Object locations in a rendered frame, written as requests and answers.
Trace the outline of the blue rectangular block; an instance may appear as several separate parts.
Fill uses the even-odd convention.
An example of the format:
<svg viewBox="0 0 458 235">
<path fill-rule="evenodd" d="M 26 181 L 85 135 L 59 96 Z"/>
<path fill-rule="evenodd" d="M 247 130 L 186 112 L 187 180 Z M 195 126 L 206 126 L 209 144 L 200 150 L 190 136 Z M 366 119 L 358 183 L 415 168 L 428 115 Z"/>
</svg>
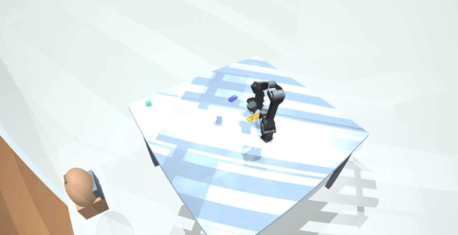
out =
<svg viewBox="0 0 458 235">
<path fill-rule="evenodd" d="M 238 98 L 237 96 L 233 95 L 232 97 L 230 97 L 230 98 L 228 99 L 228 101 L 233 102 L 233 101 L 235 101 L 237 98 Z"/>
</svg>

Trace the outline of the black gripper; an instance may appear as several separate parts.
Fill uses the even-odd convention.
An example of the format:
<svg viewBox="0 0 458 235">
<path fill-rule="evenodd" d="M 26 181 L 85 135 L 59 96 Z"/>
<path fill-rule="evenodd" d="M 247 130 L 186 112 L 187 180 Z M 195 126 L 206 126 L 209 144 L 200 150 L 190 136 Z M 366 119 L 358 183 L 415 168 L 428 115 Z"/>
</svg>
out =
<svg viewBox="0 0 458 235">
<path fill-rule="evenodd" d="M 251 97 L 249 99 L 247 99 L 247 103 L 249 104 L 250 102 L 252 102 L 254 99 L 255 102 L 258 102 L 257 104 L 259 104 L 259 119 L 261 119 L 263 116 L 267 116 L 267 113 L 268 113 L 268 109 L 263 109 L 262 107 L 264 106 L 263 105 L 263 102 L 265 101 L 264 99 L 262 101 L 257 101 L 254 97 Z"/>
</svg>

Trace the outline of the yellow bar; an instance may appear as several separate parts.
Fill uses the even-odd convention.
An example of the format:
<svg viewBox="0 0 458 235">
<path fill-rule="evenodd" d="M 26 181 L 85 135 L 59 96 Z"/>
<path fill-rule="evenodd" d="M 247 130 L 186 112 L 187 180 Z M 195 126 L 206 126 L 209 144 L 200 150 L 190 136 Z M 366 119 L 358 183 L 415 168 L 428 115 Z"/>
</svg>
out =
<svg viewBox="0 0 458 235">
<path fill-rule="evenodd" d="M 256 119 L 259 119 L 259 113 L 254 114 L 253 116 L 247 117 L 247 121 L 250 123 Z"/>
</svg>

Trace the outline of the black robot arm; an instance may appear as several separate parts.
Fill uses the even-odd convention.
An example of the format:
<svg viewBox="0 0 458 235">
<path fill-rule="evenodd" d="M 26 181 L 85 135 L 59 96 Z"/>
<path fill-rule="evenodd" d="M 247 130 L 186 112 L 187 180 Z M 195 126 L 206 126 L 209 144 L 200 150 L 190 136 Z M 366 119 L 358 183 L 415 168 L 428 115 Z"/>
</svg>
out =
<svg viewBox="0 0 458 235">
<path fill-rule="evenodd" d="M 269 89 L 271 88 L 275 88 L 276 90 L 269 91 Z M 276 83 L 276 81 L 254 81 L 254 83 L 251 84 L 251 89 L 253 90 L 253 93 L 255 94 L 255 99 L 257 101 L 262 101 L 265 97 L 263 90 L 268 90 L 267 94 L 270 100 L 268 113 L 267 116 L 262 117 L 262 122 L 260 124 L 260 130 L 262 134 L 260 138 L 266 143 L 268 143 L 274 139 L 273 133 L 276 133 L 276 125 L 274 118 L 276 116 L 278 105 L 281 104 L 285 99 L 285 92 L 283 88 Z M 259 104 L 257 103 L 258 102 L 255 102 L 253 99 L 252 102 L 247 104 L 247 108 L 249 109 L 249 111 L 257 111 L 257 109 L 259 108 Z"/>
</svg>

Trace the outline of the light blue wedge on flat base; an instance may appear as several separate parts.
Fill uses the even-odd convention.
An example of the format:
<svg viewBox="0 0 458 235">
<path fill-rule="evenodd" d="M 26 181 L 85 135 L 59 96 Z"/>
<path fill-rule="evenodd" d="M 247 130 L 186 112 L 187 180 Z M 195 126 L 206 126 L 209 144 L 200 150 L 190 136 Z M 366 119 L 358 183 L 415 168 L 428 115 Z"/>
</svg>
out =
<svg viewBox="0 0 458 235">
<path fill-rule="evenodd" d="M 216 117 L 216 125 L 221 125 L 222 126 L 223 120 L 222 117 Z"/>
</svg>

